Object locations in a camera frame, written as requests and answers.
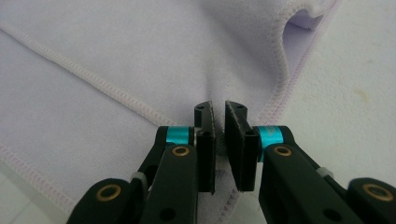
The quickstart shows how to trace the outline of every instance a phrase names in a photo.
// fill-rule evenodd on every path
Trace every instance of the clamp jaw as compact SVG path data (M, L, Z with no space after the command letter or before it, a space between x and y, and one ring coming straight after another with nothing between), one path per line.
M396 188L359 178L343 189L288 127L250 127L247 115L244 105L226 102L225 141L239 190L254 190L256 162L263 162L259 201L267 223L396 223Z
M212 104L205 102L194 108L194 127L160 127L131 182L96 183L67 223L196 223L198 191L215 191L213 122Z
M253 191L257 162L263 162L259 201L269 224L396 223L396 188L359 178L343 189L295 143L288 127L251 127L244 105L227 101L225 107L224 139L235 185ZM160 127L131 182L93 185L67 223L196 223L198 191L215 191L211 102L194 108L194 125Z

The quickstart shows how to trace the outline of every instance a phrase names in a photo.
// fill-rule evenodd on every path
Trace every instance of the white surface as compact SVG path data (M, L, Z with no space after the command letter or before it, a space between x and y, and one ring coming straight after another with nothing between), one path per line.
M288 125L300 147L333 171L344 187L362 176L396 186L394 21L396 2L392 0L343 1L314 47L278 123ZM4 165L0 170L1 223L65 220L50 203L45 208L29 205L26 199L34 202L39 195L15 184L17 177ZM244 193L231 223L263 222L257 190Z

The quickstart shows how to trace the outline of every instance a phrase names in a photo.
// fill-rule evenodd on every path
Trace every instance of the white fabric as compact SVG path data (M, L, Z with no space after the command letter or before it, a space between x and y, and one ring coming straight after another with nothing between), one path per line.
M0 0L0 158L70 213L203 101L218 128L226 99L273 123L333 3ZM237 201L221 155L216 181L200 223L226 222Z

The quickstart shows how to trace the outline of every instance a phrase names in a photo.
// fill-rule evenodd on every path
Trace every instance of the black rubber pad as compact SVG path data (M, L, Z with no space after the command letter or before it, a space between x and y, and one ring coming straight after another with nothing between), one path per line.
M247 122L248 109L225 102L224 137L235 185L240 191L253 191L256 179L260 135Z

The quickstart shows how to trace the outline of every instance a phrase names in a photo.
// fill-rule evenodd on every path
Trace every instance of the lavender fabric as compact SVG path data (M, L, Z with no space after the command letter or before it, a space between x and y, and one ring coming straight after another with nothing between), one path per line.
M274 123L334 2L0 0L0 159L70 214L201 102L219 131L227 99ZM226 223L237 202L218 154L199 223Z

